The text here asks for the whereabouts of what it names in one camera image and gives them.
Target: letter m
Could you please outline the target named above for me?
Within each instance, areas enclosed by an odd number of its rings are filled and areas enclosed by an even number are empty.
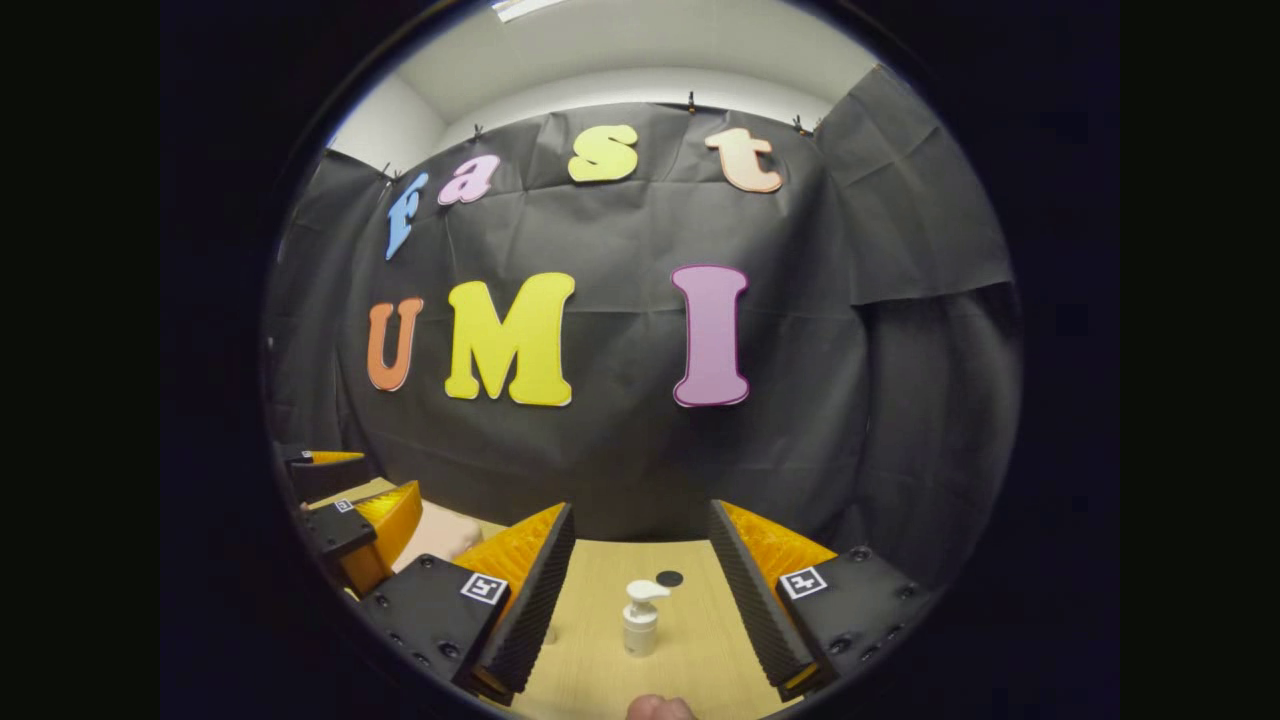
[[[561,320],[564,301],[573,295],[573,278],[563,273],[532,275],[516,293],[506,320],[498,319],[489,287],[462,283],[449,293],[453,306],[453,361],[444,392],[474,400],[480,383],[471,374],[471,357],[484,389],[497,400],[516,360],[511,398],[522,405],[563,406],[573,397],[561,374]]]

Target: white pump bottle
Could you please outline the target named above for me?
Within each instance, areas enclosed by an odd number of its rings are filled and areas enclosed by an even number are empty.
[[[658,639],[658,609],[652,601],[671,597],[671,591],[652,580],[627,584],[631,605],[622,609],[622,643],[631,657],[644,657],[653,652]]]

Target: wooden table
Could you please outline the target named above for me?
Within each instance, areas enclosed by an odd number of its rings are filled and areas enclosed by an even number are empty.
[[[390,489],[375,480],[343,497]],[[485,538],[502,525],[479,521]],[[684,583],[659,598],[653,655],[622,650],[622,609],[631,580],[676,570]],[[623,543],[579,539],[529,685],[511,710],[539,720],[622,720],[645,693],[682,697],[699,720],[746,720],[785,705],[769,687],[708,541]]]

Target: hand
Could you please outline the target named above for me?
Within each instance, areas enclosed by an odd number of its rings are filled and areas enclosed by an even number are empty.
[[[678,697],[666,700],[657,694],[643,694],[627,706],[627,720],[698,720],[689,705]]]

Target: letter f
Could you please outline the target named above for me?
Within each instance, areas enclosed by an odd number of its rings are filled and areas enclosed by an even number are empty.
[[[387,213],[387,219],[392,222],[390,240],[387,242],[388,260],[408,238],[408,231],[412,229],[408,227],[408,220],[417,213],[417,191],[422,190],[424,184],[426,184],[426,173],[417,176]]]

